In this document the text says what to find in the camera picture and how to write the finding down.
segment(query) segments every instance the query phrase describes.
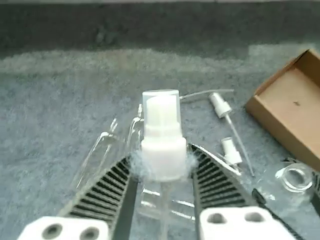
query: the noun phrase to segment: cardboard box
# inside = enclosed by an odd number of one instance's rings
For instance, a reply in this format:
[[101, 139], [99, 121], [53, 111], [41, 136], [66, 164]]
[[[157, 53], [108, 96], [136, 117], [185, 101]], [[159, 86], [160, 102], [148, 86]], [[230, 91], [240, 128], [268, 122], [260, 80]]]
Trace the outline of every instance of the cardboard box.
[[320, 171], [320, 57], [307, 50], [264, 82], [246, 110], [297, 159]]

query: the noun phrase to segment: clear plastic cap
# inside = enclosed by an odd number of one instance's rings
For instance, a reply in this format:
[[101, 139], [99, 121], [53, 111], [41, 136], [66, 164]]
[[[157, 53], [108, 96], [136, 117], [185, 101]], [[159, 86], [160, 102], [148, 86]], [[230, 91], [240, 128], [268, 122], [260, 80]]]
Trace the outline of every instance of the clear plastic cap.
[[148, 112], [147, 100], [153, 97], [158, 97], [158, 96], [175, 96], [176, 120], [181, 125], [179, 91], [176, 89], [151, 90], [151, 91], [144, 91], [142, 93], [144, 123], [148, 122], [148, 114], [146, 114]]
[[142, 93], [144, 137], [181, 137], [180, 99], [178, 90]]

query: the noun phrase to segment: screw hole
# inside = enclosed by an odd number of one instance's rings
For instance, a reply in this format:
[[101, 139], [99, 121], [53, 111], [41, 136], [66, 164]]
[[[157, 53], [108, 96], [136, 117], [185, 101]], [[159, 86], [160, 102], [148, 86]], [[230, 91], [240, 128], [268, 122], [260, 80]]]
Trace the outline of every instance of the screw hole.
[[80, 240], [96, 240], [99, 237], [99, 229], [96, 227], [89, 227], [80, 235]]
[[62, 232], [62, 225], [61, 224], [52, 224], [48, 226], [43, 232], [42, 237], [45, 240], [51, 240], [57, 238], [60, 233]]
[[263, 222], [265, 220], [264, 217], [258, 212], [247, 213], [244, 216], [244, 219], [247, 222], [253, 222], [253, 223], [261, 223], [261, 222]]
[[227, 220], [224, 216], [222, 216], [222, 214], [220, 213], [214, 213], [212, 215], [210, 215], [207, 219], [208, 223], [211, 224], [225, 224], [227, 223]]

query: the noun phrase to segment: gray carpet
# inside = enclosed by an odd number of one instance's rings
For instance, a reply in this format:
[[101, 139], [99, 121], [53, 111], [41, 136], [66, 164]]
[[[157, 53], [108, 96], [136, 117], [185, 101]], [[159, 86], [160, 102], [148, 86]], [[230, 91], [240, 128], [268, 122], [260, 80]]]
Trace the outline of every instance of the gray carpet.
[[[115, 116], [128, 117], [144, 90], [235, 89], [224, 97], [257, 175], [243, 184], [268, 182], [265, 170], [289, 154], [243, 106], [301, 50], [320, 51], [319, 13], [315, 2], [1, 5], [1, 239], [17, 239], [72, 198], [69, 184], [95, 139]], [[181, 114], [189, 142], [221, 151], [228, 128], [207, 99], [181, 105]], [[283, 217], [306, 240], [320, 234], [312, 206]], [[134, 216], [131, 239], [157, 238], [145, 222]], [[182, 234], [170, 236], [188, 239]]]

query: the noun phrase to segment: white spray pump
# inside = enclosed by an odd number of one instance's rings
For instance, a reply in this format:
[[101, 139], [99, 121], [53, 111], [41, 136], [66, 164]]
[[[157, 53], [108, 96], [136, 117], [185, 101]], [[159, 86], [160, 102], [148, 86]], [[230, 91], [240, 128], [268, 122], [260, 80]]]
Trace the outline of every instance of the white spray pump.
[[141, 153], [150, 178], [159, 182], [179, 180], [187, 168], [187, 141], [182, 136], [179, 91], [145, 91], [142, 100], [144, 139]]

